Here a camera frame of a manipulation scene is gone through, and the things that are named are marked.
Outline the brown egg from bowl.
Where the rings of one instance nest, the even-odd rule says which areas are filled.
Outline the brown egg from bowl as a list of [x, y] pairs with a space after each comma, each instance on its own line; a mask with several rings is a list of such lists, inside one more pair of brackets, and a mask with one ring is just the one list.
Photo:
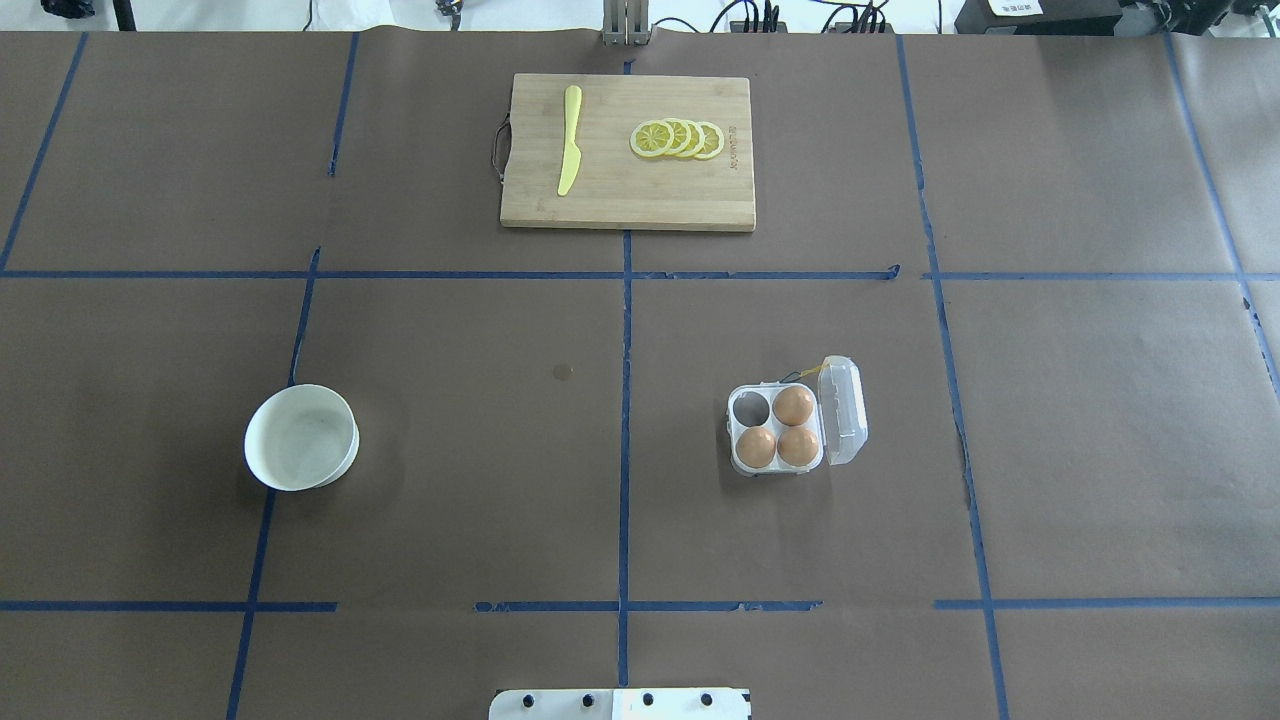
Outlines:
[[768, 468], [777, 451], [777, 438], [768, 427], [750, 427], [735, 441], [736, 459], [753, 470]]

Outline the brown egg rear slot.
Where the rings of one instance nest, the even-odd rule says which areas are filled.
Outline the brown egg rear slot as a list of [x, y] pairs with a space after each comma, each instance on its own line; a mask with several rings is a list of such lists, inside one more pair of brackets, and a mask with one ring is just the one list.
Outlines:
[[813, 392], [801, 384], [788, 384], [772, 401], [776, 419], [787, 427], [805, 425], [817, 409]]

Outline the brown egg slot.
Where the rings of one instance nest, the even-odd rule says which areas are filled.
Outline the brown egg slot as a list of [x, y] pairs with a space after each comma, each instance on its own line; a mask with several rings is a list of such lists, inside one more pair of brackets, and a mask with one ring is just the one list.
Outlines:
[[806, 427], [790, 427], [777, 443], [781, 461], [794, 468], [809, 468], [815, 462], [822, 446], [817, 433]]
[[801, 384], [788, 384], [772, 401], [776, 419], [787, 427], [805, 425], [817, 409], [813, 392]]

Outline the clear plastic egg box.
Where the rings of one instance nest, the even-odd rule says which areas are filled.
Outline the clear plastic egg box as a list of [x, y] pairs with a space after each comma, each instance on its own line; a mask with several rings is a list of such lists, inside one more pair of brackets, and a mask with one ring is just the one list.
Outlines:
[[740, 386], [726, 401], [726, 432], [730, 462], [745, 477], [849, 464], [870, 434], [860, 368], [829, 355], [782, 380]]

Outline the brown egg front slot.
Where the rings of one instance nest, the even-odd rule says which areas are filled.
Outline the brown egg front slot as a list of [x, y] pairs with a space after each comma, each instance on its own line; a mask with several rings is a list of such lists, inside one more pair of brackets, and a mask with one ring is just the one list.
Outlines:
[[781, 461], [794, 468], [809, 468], [815, 462], [822, 446], [817, 433], [806, 427], [790, 427], [777, 443]]

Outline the bamboo cutting board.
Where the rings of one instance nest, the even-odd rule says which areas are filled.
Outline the bamboo cutting board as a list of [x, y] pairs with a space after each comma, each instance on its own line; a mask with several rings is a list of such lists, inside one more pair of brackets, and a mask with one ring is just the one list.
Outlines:
[[[557, 195], [564, 88], [582, 88], [579, 177]], [[698, 160], [639, 158], [634, 128], [680, 118], [716, 123], [723, 151]], [[512, 228], [691, 231], [756, 228], [751, 86], [742, 77], [518, 73], [508, 115], [500, 222]]]

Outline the yellow plastic knife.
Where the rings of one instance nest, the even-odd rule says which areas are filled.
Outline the yellow plastic knife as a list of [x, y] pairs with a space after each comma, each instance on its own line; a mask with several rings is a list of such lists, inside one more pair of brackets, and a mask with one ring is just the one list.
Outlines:
[[582, 88], [570, 85], [563, 96], [563, 147], [557, 195], [564, 197], [579, 177], [582, 152], [577, 145], [579, 120], [582, 109]]

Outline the white round bowl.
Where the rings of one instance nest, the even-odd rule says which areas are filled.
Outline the white round bowl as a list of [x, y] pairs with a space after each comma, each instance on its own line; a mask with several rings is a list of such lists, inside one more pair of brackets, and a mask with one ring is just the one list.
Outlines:
[[260, 483], [300, 492], [343, 477], [360, 445], [360, 428], [346, 398], [325, 386], [300, 384], [256, 409], [244, 430], [243, 452]]

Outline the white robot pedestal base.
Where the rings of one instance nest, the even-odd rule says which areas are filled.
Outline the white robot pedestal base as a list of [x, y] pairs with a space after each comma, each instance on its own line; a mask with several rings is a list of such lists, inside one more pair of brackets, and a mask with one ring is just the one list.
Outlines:
[[751, 719], [750, 691], [728, 687], [500, 691], [489, 719]]

